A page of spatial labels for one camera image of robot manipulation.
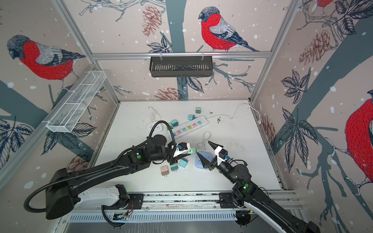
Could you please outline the blue square socket cube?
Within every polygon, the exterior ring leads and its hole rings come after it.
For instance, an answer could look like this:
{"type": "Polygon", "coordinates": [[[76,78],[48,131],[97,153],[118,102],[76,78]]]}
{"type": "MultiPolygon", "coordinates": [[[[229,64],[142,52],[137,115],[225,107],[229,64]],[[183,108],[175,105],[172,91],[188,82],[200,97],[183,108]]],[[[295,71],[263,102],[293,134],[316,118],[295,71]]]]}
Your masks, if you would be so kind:
{"type": "Polygon", "coordinates": [[[209,164],[212,161],[212,155],[208,152],[199,151],[195,157],[195,167],[198,169],[204,169],[204,165],[209,164]]]}

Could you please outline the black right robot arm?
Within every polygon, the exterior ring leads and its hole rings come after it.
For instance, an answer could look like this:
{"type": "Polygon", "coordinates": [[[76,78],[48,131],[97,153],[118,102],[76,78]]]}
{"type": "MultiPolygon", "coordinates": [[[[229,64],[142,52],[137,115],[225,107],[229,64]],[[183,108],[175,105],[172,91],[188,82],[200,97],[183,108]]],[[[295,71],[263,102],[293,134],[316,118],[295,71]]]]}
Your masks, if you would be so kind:
{"type": "Polygon", "coordinates": [[[208,141],[215,156],[208,161],[199,152],[197,153],[205,169],[217,169],[234,186],[232,188],[232,201],[237,207],[246,207],[255,212],[265,222],[279,233],[319,233],[319,227],[312,221],[305,221],[290,214],[275,201],[264,189],[252,181],[247,163],[236,162],[228,156],[223,146],[208,141]]]}

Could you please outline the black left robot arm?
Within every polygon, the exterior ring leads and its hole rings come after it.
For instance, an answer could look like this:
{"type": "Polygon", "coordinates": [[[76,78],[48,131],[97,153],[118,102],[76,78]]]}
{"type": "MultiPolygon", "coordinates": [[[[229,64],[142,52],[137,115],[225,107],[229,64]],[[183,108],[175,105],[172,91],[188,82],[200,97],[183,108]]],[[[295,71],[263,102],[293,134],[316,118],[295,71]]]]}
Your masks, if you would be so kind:
{"type": "Polygon", "coordinates": [[[176,143],[173,133],[168,143],[163,135],[154,136],[154,130],[151,129],[144,142],[125,149],[112,161],[82,171],[58,170],[47,185],[26,198],[24,209],[45,213],[46,219],[56,219],[71,212],[81,202],[81,194],[96,185],[144,170],[151,163],[167,161],[172,165],[187,155],[189,143],[176,143]]]}

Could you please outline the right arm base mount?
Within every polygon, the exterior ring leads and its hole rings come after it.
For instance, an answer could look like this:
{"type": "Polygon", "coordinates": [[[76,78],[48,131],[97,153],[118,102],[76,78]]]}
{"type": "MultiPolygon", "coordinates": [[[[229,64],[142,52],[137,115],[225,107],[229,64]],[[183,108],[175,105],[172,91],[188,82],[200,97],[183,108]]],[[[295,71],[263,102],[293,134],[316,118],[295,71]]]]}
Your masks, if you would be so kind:
{"type": "Polygon", "coordinates": [[[250,194],[242,192],[221,192],[219,193],[219,201],[217,202],[222,209],[224,208],[245,208],[245,203],[253,199],[250,194]]]}

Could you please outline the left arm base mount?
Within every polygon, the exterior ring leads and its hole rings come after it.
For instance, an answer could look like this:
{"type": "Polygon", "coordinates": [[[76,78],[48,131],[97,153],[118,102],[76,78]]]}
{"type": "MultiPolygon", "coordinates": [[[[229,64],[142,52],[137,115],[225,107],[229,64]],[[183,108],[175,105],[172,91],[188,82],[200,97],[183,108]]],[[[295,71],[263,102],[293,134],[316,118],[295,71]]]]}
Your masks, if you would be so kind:
{"type": "Polygon", "coordinates": [[[142,208],[144,194],[129,194],[123,184],[115,185],[115,189],[109,194],[114,200],[102,205],[104,210],[140,210],[142,208]]]}

